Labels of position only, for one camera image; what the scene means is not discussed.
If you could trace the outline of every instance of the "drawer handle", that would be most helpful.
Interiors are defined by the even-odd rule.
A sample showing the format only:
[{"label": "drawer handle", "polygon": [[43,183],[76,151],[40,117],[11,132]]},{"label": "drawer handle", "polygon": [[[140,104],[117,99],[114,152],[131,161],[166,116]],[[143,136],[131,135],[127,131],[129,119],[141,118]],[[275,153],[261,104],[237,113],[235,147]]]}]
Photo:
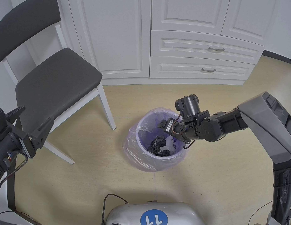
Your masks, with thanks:
[{"label": "drawer handle", "polygon": [[209,73],[213,73],[213,72],[216,72],[216,69],[213,69],[213,70],[206,70],[206,69],[203,69],[203,68],[202,68],[202,71],[204,71],[204,72],[209,72]]},{"label": "drawer handle", "polygon": [[210,50],[213,50],[213,51],[219,51],[219,52],[223,52],[225,49],[222,48],[222,49],[217,49],[217,48],[212,48],[212,47],[208,47]]}]

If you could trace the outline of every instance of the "blue circular logo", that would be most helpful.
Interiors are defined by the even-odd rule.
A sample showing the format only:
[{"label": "blue circular logo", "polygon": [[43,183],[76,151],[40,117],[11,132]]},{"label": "blue circular logo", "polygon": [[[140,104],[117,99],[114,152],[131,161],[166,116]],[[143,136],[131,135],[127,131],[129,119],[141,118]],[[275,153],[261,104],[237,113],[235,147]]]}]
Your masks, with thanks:
[{"label": "blue circular logo", "polygon": [[141,225],[167,225],[167,215],[161,210],[152,209],[143,213],[140,218]]}]

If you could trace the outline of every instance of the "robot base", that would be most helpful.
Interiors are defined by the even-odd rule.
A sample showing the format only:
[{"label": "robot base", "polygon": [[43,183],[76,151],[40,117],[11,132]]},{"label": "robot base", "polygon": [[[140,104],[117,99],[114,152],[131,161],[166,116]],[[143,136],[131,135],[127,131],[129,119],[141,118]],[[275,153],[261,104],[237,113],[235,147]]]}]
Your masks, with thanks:
[{"label": "robot base", "polygon": [[115,207],[106,225],[205,225],[202,216],[187,203],[148,202]]}]

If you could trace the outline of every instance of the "trash can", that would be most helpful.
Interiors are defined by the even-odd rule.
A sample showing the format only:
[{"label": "trash can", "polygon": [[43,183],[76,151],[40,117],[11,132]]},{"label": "trash can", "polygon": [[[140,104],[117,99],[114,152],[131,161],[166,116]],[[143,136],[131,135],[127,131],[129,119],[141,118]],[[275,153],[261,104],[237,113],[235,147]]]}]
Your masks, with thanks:
[{"label": "trash can", "polygon": [[159,135],[169,135],[157,125],[163,120],[177,118],[178,114],[163,107],[149,111],[138,124],[129,129],[123,149],[129,161],[138,169],[146,172],[163,171],[180,163],[186,156],[184,142],[174,138],[176,151],[171,156],[160,157],[148,152],[151,142]]}]

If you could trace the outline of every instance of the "wooden floor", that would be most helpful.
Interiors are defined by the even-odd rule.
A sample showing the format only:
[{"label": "wooden floor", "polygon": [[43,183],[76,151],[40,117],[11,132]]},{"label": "wooden floor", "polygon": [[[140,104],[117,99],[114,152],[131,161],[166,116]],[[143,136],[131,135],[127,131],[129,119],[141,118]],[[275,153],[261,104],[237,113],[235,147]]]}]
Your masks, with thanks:
[{"label": "wooden floor", "polygon": [[[246,225],[256,209],[272,200],[272,162],[249,129],[219,142],[196,141],[183,162],[156,173],[131,166],[122,142],[127,130],[149,110],[175,110],[178,98],[193,93],[201,110],[213,114],[268,91],[291,114],[290,64],[262,56],[243,86],[118,85],[104,90],[117,129],[109,127],[99,98],[59,126],[49,140],[76,163],[70,165],[46,148],[37,151],[16,173],[19,211],[42,225],[100,225],[103,199],[115,193],[130,203],[189,203],[208,225]],[[120,204],[120,199],[110,197],[106,214]],[[265,224],[270,209],[271,204],[259,210],[250,224]]]}]

